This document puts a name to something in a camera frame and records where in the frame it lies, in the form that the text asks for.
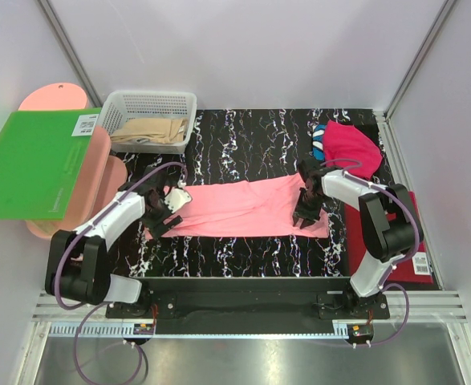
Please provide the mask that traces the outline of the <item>light pink t-shirt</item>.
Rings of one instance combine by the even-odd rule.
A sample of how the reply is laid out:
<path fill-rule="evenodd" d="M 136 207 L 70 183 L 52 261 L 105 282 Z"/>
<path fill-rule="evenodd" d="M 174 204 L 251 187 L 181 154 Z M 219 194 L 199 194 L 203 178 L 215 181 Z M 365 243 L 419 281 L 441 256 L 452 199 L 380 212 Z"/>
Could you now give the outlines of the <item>light pink t-shirt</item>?
<path fill-rule="evenodd" d="M 178 210 L 182 222 L 165 237 L 327 238 L 328 217 L 304 229 L 293 225 L 293 212 L 304 183 L 298 173 L 253 182 L 193 185 L 192 201 Z"/>

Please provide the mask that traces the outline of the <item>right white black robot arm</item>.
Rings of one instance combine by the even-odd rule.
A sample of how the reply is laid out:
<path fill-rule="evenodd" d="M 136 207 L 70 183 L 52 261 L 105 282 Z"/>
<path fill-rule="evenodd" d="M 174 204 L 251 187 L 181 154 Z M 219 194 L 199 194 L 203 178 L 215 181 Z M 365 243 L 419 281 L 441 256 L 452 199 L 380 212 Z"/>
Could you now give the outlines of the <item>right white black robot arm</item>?
<path fill-rule="evenodd" d="M 326 201 L 342 201 L 358 211 L 365 254 L 331 308 L 353 318 L 371 309 L 392 271 L 412 259 L 424 240 L 407 188 L 402 184 L 386 187 L 351 174 L 358 166 L 301 161 L 298 173 L 305 185 L 299 189 L 292 214 L 293 224 L 305 229 L 320 221 Z"/>

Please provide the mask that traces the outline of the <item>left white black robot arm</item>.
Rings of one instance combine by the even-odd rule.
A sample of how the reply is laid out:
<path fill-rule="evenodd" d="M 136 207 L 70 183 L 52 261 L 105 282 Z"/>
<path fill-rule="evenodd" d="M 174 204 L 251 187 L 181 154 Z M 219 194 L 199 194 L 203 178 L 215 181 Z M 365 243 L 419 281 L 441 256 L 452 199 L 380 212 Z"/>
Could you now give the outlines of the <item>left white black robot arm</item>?
<path fill-rule="evenodd" d="M 141 222 L 153 239 L 163 237 L 182 222 L 177 212 L 192 201 L 185 190 L 187 168 L 172 161 L 148 166 L 136 182 L 126 182 L 107 206 L 73 230 L 59 230 L 51 238 L 45 291 L 59 307 L 123 303 L 133 317 L 144 317 L 152 299 L 142 283 L 112 272 L 110 251 L 124 231 Z"/>

